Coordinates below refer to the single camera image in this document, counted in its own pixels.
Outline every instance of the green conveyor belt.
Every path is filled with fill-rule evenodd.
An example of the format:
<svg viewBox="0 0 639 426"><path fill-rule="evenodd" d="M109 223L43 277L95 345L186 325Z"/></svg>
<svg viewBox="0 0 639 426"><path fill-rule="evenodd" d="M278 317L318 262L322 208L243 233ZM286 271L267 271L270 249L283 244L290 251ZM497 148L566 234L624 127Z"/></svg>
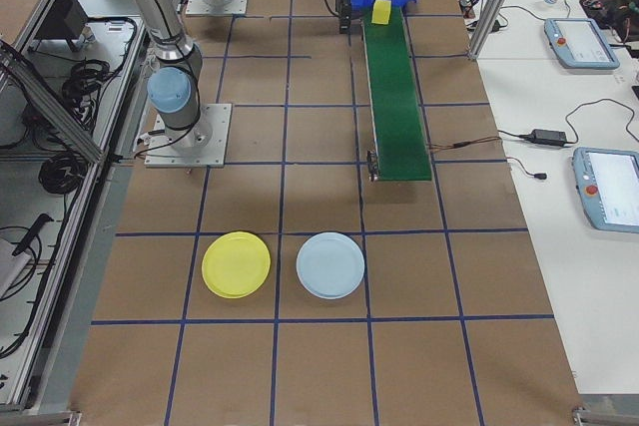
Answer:
<svg viewBox="0 0 639 426"><path fill-rule="evenodd" d="M401 10L392 8L388 25L372 24L371 17L372 11L363 17L363 38L377 148L377 179L431 180Z"/></svg>

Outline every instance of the brown tiled floor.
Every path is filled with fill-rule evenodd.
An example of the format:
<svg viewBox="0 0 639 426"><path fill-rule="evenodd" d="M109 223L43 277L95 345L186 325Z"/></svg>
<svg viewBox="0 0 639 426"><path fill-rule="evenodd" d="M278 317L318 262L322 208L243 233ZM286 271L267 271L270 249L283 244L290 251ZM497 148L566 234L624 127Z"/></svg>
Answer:
<svg viewBox="0 0 639 426"><path fill-rule="evenodd" d="M291 9L250 0L250 18L188 20L216 57L203 97L222 79L236 104L229 164L135 166L73 406L91 426L572 424L578 397L501 146L434 155L432 183L370 183L360 30L338 36L321 0ZM456 1L408 11L430 140L495 135L476 65L442 58L467 48ZM200 268L235 229L260 235L272 266L227 300ZM326 230L366 258L341 300L297 278L300 247Z"/></svg>

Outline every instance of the metal base plate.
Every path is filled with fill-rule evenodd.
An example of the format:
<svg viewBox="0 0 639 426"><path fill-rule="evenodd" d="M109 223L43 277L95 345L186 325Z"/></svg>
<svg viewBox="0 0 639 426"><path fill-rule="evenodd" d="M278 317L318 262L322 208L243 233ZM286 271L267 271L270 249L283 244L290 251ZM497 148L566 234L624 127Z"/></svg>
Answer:
<svg viewBox="0 0 639 426"><path fill-rule="evenodd" d="M233 0L229 4L215 8L204 0L189 0L187 17L223 17L226 15L246 15L249 0Z"/></svg>
<svg viewBox="0 0 639 426"><path fill-rule="evenodd" d="M211 124L213 129L211 139L205 146L192 151L179 151L173 147L157 149L147 153L144 164L151 168L223 167L227 152L231 109L231 104L204 105L202 117ZM154 129L164 129L164 122L160 116L156 119ZM165 136L152 137L149 148L160 147L168 142Z"/></svg>

